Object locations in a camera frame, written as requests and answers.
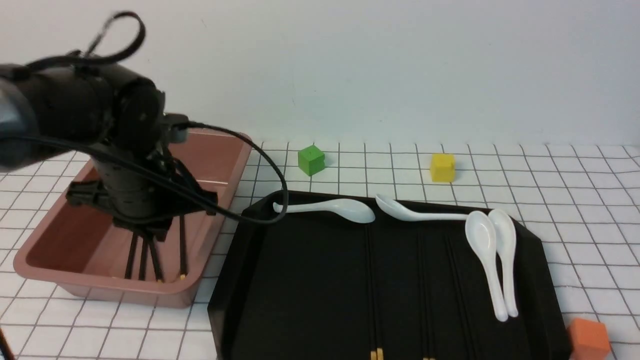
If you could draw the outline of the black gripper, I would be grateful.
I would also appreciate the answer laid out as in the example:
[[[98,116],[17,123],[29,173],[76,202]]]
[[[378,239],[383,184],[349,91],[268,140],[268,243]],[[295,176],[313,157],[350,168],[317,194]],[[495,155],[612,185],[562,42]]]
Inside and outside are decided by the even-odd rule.
[[[203,189],[167,145],[156,146],[147,157],[113,145],[93,145],[92,149],[128,160],[218,203],[217,192]],[[93,164],[98,180],[71,182],[66,200],[73,207],[84,205],[112,216],[116,227],[139,235],[154,235],[162,242],[175,217],[205,210],[173,189],[158,186],[123,166],[96,158]]]

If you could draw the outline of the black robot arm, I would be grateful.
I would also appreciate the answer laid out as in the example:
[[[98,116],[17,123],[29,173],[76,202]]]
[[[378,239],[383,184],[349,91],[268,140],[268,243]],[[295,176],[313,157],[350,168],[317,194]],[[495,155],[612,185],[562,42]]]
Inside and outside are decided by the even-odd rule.
[[[176,217],[214,215],[218,195],[203,189],[169,150],[189,119],[165,110],[166,95],[118,64],[34,70],[1,66],[1,170],[9,173],[65,150],[91,157],[98,175],[74,181],[73,207],[110,215],[138,235],[166,237]]]

